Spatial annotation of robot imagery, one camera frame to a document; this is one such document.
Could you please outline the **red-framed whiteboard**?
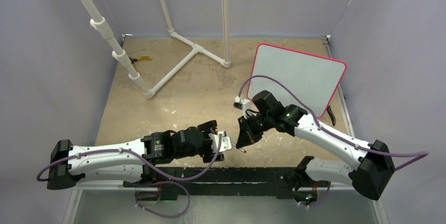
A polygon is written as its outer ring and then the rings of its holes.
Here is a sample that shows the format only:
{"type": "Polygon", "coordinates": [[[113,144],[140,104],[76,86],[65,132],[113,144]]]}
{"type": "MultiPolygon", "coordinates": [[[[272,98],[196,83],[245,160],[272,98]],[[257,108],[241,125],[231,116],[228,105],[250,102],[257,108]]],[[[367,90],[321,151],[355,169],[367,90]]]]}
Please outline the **red-framed whiteboard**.
{"type": "Polygon", "coordinates": [[[308,106],[322,117],[347,64],[341,60],[261,43],[257,46],[246,90],[248,99],[268,90],[284,106],[308,106]]]}

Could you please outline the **red whiteboard marker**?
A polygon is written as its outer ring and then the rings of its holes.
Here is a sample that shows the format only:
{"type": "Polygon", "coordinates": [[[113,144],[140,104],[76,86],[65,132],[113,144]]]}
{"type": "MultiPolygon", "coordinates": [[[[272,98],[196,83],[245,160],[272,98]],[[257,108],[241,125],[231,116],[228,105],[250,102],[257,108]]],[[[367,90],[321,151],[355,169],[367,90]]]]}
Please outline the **red whiteboard marker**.
{"type": "Polygon", "coordinates": [[[243,148],[237,148],[236,144],[234,142],[231,143],[233,147],[235,147],[237,150],[241,151],[242,153],[246,154],[247,151],[244,150],[243,148]]]}

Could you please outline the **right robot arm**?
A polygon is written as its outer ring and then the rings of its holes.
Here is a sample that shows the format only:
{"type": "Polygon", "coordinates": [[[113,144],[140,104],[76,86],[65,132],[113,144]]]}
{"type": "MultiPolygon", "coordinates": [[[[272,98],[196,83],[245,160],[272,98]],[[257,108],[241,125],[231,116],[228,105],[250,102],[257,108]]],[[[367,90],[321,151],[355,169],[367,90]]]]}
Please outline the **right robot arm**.
{"type": "Polygon", "coordinates": [[[318,181],[336,182],[352,186],[368,199],[378,200],[396,171],[384,142],[352,138],[295,104],[284,106],[267,90],[256,94],[253,100],[237,96],[233,106],[243,113],[238,119],[238,149],[257,143],[264,132],[275,129],[307,140],[339,158],[326,161],[305,157],[295,169],[296,181],[303,186],[318,181]]]}

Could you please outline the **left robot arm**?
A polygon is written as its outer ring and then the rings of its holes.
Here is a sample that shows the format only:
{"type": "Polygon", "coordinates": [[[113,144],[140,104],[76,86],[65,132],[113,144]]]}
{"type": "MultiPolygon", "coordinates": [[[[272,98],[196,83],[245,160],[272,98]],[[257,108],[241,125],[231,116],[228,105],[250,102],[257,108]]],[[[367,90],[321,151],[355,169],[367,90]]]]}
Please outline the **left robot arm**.
{"type": "Polygon", "coordinates": [[[69,139],[60,140],[53,148],[50,163],[37,175],[49,190],[63,190],[77,184],[118,180],[130,184],[152,186],[156,179],[165,177],[173,181],[188,181],[186,177],[169,175],[157,165],[174,160],[200,156],[211,167],[223,161],[225,151],[232,149],[231,139],[224,130],[218,130],[214,120],[174,131],[155,132],[120,144],[102,146],[74,145],[69,139]]]}

